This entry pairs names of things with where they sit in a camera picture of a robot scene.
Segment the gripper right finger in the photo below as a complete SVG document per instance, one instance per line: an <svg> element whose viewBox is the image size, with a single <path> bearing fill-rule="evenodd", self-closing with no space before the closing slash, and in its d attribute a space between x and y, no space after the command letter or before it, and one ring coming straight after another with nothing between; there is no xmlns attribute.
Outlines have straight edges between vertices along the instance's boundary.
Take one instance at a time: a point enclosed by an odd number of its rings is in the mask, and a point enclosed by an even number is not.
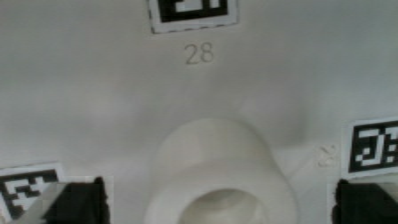
<svg viewBox="0 0 398 224"><path fill-rule="evenodd" d="M398 201L377 183L336 184L333 224L398 224Z"/></svg>

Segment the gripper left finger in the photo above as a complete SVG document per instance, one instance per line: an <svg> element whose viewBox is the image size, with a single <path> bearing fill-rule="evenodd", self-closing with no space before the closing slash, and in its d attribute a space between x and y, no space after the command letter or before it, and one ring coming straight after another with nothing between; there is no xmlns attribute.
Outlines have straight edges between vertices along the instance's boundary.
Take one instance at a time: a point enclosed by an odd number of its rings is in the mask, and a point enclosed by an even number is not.
<svg viewBox="0 0 398 224"><path fill-rule="evenodd" d="M17 224L111 224L104 178L52 184Z"/></svg>

